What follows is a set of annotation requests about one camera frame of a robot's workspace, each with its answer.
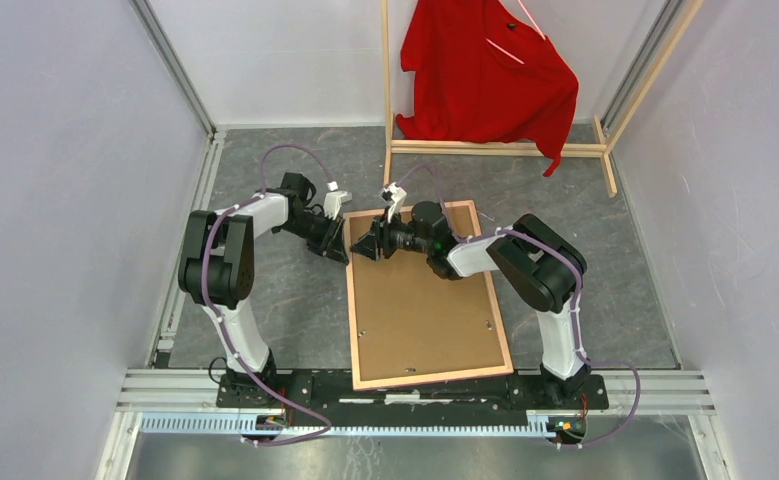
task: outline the shirt sleeve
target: shirt sleeve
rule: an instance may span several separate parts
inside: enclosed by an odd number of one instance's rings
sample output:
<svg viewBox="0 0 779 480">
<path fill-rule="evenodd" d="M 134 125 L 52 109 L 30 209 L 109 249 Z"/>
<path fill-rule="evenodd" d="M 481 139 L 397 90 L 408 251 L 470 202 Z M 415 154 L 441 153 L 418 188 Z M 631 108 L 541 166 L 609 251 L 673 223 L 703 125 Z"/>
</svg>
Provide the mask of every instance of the shirt sleeve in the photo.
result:
<svg viewBox="0 0 779 480">
<path fill-rule="evenodd" d="M 401 46 L 401 69 L 405 72 L 420 70 L 432 48 L 433 32 L 432 0 L 418 0 L 407 36 Z"/>
</svg>

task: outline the hanger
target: hanger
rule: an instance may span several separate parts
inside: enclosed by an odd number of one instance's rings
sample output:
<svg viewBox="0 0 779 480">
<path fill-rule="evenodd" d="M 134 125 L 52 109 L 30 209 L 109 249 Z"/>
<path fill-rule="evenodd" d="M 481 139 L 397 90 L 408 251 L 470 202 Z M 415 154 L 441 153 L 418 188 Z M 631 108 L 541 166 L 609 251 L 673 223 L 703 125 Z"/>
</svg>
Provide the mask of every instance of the hanger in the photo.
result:
<svg viewBox="0 0 779 480">
<path fill-rule="evenodd" d="M 525 6 L 524 6 L 524 3 L 522 3 L 522 1 L 521 1 L 521 0 L 517 0 L 517 1 L 519 2 L 519 6 L 520 6 L 520 7 L 522 8 L 522 10 L 524 11 L 524 14 L 525 14 L 525 15 L 527 15 L 527 18 L 528 18 L 528 19 L 530 19 L 530 23 L 533 25 L 533 29 L 534 29 L 534 30 L 536 30 L 536 33 L 538 33 L 540 37 L 542 37 L 542 40 L 545 40 L 545 34 L 544 34 L 544 33 L 542 33 L 542 29 L 541 29 L 541 28 L 539 28 L 539 25 L 537 25 L 537 24 L 536 24 L 536 20 L 534 20 L 534 19 L 533 19 L 533 17 L 530 15 L 530 12 L 528 12 L 528 11 L 527 11 L 527 7 L 525 7 Z M 513 55 L 512 53 L 510 53 L 510 52 L 508 52 L 508 51 L 504 50 L 504 49 L 503 49 L 503 48 L 501 48 L 501 46 L 500 46 L 500 45 L 498 45 L 497 43 L 493 42 L 492 40 L 489 40 L 488 38 L 486 39 L 486 41 L 487 41 L 487 42 L 489 42 L 489 44 L 490 44 L 490 45 L 492 45 L 493 47 L 495 47 L 495 48 L 497 48 L 498 50 L 500 50 L 500 51 L 501 51 L 501 53 L 503 53 L 504 55 L 506 55 L 506 56 L 508 56 L 508 57 L 512 58 L 513 60 L 515 60 L 515 61 L 519 62 L 520 64 L 524 65 L 524 62 L 523 62 L 523 61 L 521 61 L 521 59 L 520 59 L 520 58 L 518 58 L 518 57 L 516 57 L 515 55 Z"/>
</svg>

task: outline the framed board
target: framed board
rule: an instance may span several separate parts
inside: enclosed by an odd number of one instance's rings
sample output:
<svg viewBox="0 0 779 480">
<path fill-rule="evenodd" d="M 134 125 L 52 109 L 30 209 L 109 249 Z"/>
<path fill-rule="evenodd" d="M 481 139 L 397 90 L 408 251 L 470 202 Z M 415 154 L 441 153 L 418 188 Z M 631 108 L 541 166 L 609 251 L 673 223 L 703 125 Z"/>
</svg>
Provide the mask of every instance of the framed board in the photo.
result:
<svg viewBox="0 0 779 480">
<path fill-rule="evenodd" d="M 480 235 L 472 201 L 451 202 L 462 236 Z M 410 218 L 411 207 L 401 210 Z M 346 215 L 352 376 L 355 390 L 512 373 L 507 337 L 489 272 L 462 280 L 436 276 L 421 253 L 398 250 L 372 261 L 350 252 L 382 210 Z"/>
</svg>

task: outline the gray floor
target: gray floor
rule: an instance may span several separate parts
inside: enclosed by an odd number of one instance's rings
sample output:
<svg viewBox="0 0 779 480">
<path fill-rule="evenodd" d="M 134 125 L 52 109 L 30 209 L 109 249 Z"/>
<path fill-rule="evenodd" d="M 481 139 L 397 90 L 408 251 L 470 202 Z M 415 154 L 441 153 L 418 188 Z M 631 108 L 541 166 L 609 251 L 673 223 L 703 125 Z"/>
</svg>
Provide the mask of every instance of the gray floor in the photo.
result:
<svg viewBox="0 0 779 480">
<path fill-rule="evenodd" d="M 576 125 L 570 142 L 593 142 L 588 125 Z M 235 130 L 226 137 L 211 208 L 249 198 L 259 188 L 258 161 L 277 143 L 314 149 L 341 188 L 353 193 L 345 211 L 382 208 L 384 143 L 380 127 Z M 564 159 L 551 178 L 543 158 L 395 155 L 392 178 L 426 162 L 436 167 L 446 200 L 474 200 L 481 227 L 491 231 L 532 212 L 568 238 L 589 264 L 581 304 L 584 344 L 596 360 L 627 359 L 640 368 L 675 366 L 669 335 L 623 194 L 609 199 L 597 159 Z M 269 185 L 285 171 L 301 172 L 319 186 L 323 173 L 305 154 L 274 152 L 266 164 Z M 435 199 L 426 173 L 405 184 L 407 204 Z M 345 271 L 306 251 L 302 240 L 268 234 L 256 245 L 251 301 L 260 333 L 281 368 L 350 367 Z M 493 275 L 517 368 L 542 358 L 534 314 L 499 273 Z M 199 307 L 184 305 L 169 366 L 201 367 L 223 353 Z"/>
<path fill-rule="evenodd" d="M 618 418 L 592 417 L 610 431 Z M 140 434 L 127 478 L 563 479 L 706 478 L 686 417 L 636 417 L 615 441 L 556 452 L 538 439 L 328 437 L 256 450 L 230 435 Z"/>
</svg>

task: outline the concrete-textured surface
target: concrete-textured surface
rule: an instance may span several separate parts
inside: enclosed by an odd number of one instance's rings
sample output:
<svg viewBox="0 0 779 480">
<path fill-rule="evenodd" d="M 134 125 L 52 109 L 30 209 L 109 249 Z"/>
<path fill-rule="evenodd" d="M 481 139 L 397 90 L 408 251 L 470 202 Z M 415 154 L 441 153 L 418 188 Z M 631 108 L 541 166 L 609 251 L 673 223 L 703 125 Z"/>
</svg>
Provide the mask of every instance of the concrete-textured surface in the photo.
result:
<svg viewBox="0 0 779 480">
<path fill-rule="evenodd" d="M 570 142 L 592 142 L 577 125 Z M 210 202 L 221 208 L 249 198 L 259 187 L 258 161 L 277 143 L 311 148 L 327 162 L 341 188 L 353 194 L 345 211 L 381 208 L 383 130 L 305 128 L 234 130 L 227 134 Z M 671 342 L 625 199 L 607 197 L 597 159 L 564 159 L 551 178 L 550 160 L 527 157 L 395 155 L 392 178 L 426 162 L 442 178 L 446 200 L 475 201 L 484 231 L 512 224 L 532 212 L 571 241 L 589 264 L 581 304 L 587 351 L 597 360 L 627 359 L 639 367 L 675 365 Z M 307 175 L 325 191 L 321 169 L 300 151 L 274 152 L 266 164 L 269 185 L 285 171 Z M 435 199 L 420 172 L 405 184 L 407 204 Z M 256 244 L 253 311 L 280 367 L 350 366 L 345 269 L 309 253 L 293 235 L 267 234 Z M 535 315 L 500 273 L 493 274 L 513 363 L 536 368 L 542 342 Z M 184 305 L 171 367 L 206 366 L 223 348 L 200 308 Z"/>
</svg>

